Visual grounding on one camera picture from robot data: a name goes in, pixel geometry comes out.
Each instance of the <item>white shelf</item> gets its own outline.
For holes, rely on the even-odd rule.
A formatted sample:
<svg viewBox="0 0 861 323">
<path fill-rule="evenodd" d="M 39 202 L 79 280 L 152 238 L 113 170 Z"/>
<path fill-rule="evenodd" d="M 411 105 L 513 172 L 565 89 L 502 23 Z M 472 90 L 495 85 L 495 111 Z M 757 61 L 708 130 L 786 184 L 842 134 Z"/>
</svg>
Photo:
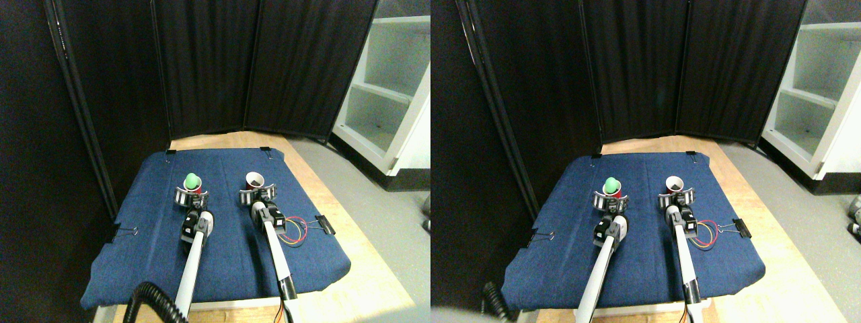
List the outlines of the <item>white shelf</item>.
<svg viewBox="0 0 861 323">
<path fill-rule="evenodd" d="M 837 106 L 837 101 L 834 101 L 834 100 L 829 99 L 829 98 L 824 97 L 824 96 L 819 96 L 819 95 L 807 92 L 805 90 L 781 89 L 781 92 L 788 94 L 788 95 L 791 95 L 791 96 L 794 96 L 794 97 L 797 97 L 799 99 L 808 101 L 808 102 L 812 102 L 812 103 L 821 105 L 821 106 L 829 108 L 831 110 L 834 110 L 834 107 Z"/>
<path fill-rule="evenodd" d="M 430 16 L 394 17 L 374 19 L 374 26 L 397 28 L 421 34 L 431 33 Z"/>
<path fill-rule="evenodd" d="M 815 23 L 802 25 L 800 30 L 844 41 L 861 41 L 861 22 Z"/>
<path fill-rule="evenodd" d="M 400 93 L 397 91 L 393 91 L 393 90 L 389 90 L 389 89 L 386 89 L 386 88 L 383 88 L 380 86 L 376 86 L 373 84 L 367 84 L 364 82 L 357 82 L 357 83 L 353 83 L 352 86 L 354 88 L 358 88 L 358 89 L 364 90 L 366 92 L 374 93 L 378 96 L 384 96 L 384 97 L 392 99 L 396 102 L 401 102 L 404 104 L 410 104 L 410 102 L 412 101 L 412 96 L 408 96 L 406 94 L 403 94 L 403 93 Z"/>
<path fill-rule="evenodd" d="M 377 18 L 374 19 L 374 24 L 385 23 L 416 23 L 416 22 L 431 22 L 430 16 L 412 16 L 412 17 L 394 17 L 394 18 Z"/>
</svg>

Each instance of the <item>folding screen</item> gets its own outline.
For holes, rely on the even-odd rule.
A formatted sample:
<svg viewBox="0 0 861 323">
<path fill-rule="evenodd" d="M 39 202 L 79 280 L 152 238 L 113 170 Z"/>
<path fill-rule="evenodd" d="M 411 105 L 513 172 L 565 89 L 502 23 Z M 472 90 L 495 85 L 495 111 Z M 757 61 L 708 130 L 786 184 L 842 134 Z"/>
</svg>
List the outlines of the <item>folding screen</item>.
<svg viewBox="0 0 861 323">
<path fill-rule="evenodd" d="M 678 132 L 756 142 L 803 11 L 804 0 L 692 2 Z"/>
<path fill-rule="evenodd" d="M 245 126 L 327 139 L 375 5 L 263 0 Z"/>
<path fill-rule="evenodd" d="M 447 220 L 433 220 L 430 304 L 477 311 L 481 287 L 502 282 L 505 266 L 517 252 L 520 239 L 514 238 L 526 233 L 532 221 L 455 3 L 435 4 L 433 19 L 433 214 Z"/>
<path fill-rule="evenodd" d="M 122 204 L 144 158 L 170 144 L 148 2 L 56 1 L 65 48 Z"/>
<path fill-rule="evenodd" d="M 44 4 L 0 1 L 0 317 L 82 322 L 110 219 Z"/>
<path fill-rule="evenodd" d="M 687 3 L 583 2 L 603 142 L 673 133 Z"/>
<path fill-rule="evenodd" d="M 490 90 L 540 207 L 568 163 L 601 149 L 581 11 L 572 2 L 469 2 Z"/>
<path fill-rule="evenodd" d="M 155 1 L 172 139 L 242 128 L 257 5 Z"/>
</svg>

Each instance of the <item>black coiled cable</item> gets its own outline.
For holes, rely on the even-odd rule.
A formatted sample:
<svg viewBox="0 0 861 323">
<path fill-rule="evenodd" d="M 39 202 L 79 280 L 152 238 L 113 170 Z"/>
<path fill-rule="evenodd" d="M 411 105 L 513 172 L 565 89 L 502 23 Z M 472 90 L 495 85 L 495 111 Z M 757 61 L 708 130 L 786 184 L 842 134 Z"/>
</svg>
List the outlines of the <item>black coiled cable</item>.
<svg viewBox="0 0 861 323">
<path fill-rule="evenodd" d="M 140 304 L 146 303 L 152 307 L 158 317 L 165 323 L 189 323 L 179 312 L 177 305 L 156 284 L 143 282 L 134 289 L 132 299 L 128 302 L 124 323 L 134 323 L 138 319 Z"/>
<path fill-rule="evenodd" d="M 493 314 L 504 320 L 511 320 L 511 316 L 508 315 L 508 307 L 505 305 L 505 300 L 502 299 L 502 295 L 499 294 L 499 288 L 496 287 L 496 284 L 493 282 L 487 282 L 484 288 L 484 296 L 488 303 L 490 303 L 490 309 Z"/>
</svg>

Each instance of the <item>wooden table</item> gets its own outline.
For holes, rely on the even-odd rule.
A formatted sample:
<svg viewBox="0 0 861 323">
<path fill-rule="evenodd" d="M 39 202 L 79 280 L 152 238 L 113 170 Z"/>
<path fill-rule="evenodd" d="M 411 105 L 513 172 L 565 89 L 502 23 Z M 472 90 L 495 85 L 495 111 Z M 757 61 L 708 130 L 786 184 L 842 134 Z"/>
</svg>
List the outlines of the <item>wooden table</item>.
<svg viewBox="0 0 861 323">
<path fill-rule="evenodd" d="M 318 292 L 299 294 L 300 315 L 304 322 L 355 322 L 369 320 L 380 314 L 414 307 L 415 303 L 400 285 L 392 271 L 356 225 L 335 196 L 314 174 L 299 153 L 278 134 L 237 132 L 199 135 L 173 140 L 170 149 L 254 148 L 270 146 L 284 153 L 284 162 L 308 193 L 314 206 L 336 228 L 335 238 L 352 263 L 350 272 L 341 280 Z M 278 298 L 258 300 L 217 301 L 195 303 L 189 313 L 190 322 L 271 322 L 278 311 Z M 113 322 L 122 322 L 126 306 L 116 307 Z M 156 314 L 143 306 L 138 322 L 161 322 Z"/>
<path fill-rule="evenodd" d="M 765 263 L 765 276 L 736 295 L 712 298 L 706 322 L 846 322 L 802 254 L 739 170 L 713 141 L 686 136 L 625 140 L 604 145 L 603 154 L 626 152 L 702 152 L 735 213 L 744 219 Z M 672 322 L 681 312 L 596 318 L 594 322 Z M 538 322 L 574 322 L 570 309 L 543 309 Z"/>
</svg>

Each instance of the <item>blue fabric mat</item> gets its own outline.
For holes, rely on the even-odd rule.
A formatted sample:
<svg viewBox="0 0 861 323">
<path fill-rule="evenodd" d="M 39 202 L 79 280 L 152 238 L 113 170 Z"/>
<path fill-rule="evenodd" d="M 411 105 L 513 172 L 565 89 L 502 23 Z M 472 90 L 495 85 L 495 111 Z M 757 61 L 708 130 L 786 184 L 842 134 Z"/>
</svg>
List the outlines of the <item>blue fabric mat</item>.
<svg viewBox="0 0 861 323">
<path fill-rule="evenodd" d="M 709 169 L 709 158 L 683 152 L 629 153 L 583 157 L 574 160 L 542 207 L 535 225 L 539 233 L 555 232 L 552 241 L 521 249 L 505 271 L 502 293 L 514 309 L 576 308 L 598 257 L 592 229 L 601 214 L 592 208 L 592 192 L 600 191 L 607 177 L 622 182 L 630 203 L 627 237 L 610 259 L 598 307 L 621 307 L 682 301 L 681 272 L 672 231 L 664 222 L 657 195 L 666 190 L 667 177 L 684 180 L 694 188 L 691 204 L 697 220 L 731 224 L 737 218 Z M 709 238 L 700 227 L 700 240 Z M 731 295 L 755 283 L 765 265 L 750 239 L 722 233 L 709 252 L 689 243 L 700 295 Z"/>
<path fill-rule="evenodd" d="M 128 303 L 134 288 L 144 281 L 176 297 L 187 259 L 180 241 L 186 209 L 172 199 L 174 188 L 182 185 L 190 172 L 197 174 L 203 189 L 209 191 L 208 209 L 214 216 L 193 301 L 278 296 L 269 245 L 252 225 L 248 207 L 239 204 L 245 174 L 259 172 L 267 185 L 277 185 L 274 202 L 286 216 L 314 221 L 319 211 L 284 164 L 284 154 L 273 149 L 271 155 L 269 159 L 266 152 L 253 148 L 180 151 L 172 156 L 158 152 L 150 156 L 140 167 L 116 218 L 122 227 L 137 227 L 139 233 L 104 245 L 92 264 L 81 306 Z M 298 235 L 295 227 L 292 231 L 288 228 L 288 235 Z M 338 241 L 323 230 L 308 230 L 299 248 L 284 243 L 282 248 L 299 293 L 325 289 L 350 270 L 350 260 Z"/>
</svg>

